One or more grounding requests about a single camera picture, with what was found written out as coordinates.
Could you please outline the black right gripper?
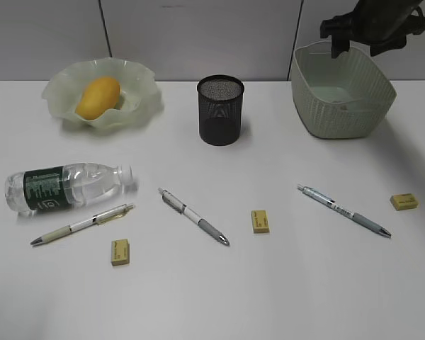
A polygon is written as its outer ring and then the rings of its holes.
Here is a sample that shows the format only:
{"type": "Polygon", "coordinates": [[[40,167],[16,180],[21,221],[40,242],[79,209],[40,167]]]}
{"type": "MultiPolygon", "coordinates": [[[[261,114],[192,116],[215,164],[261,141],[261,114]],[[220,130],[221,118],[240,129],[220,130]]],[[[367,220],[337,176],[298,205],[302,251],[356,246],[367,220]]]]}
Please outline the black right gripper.
{"type": "Polygon", "coordinates": [[[415,0],[360,0],[354,10],[324,20],[320,37],[331,37],[331,58],[348,52],[350,40],[370,46],[374,57],[390,50],[401,50],[409,34],[424,32],[424,19],[413,12],[415,0]]]}

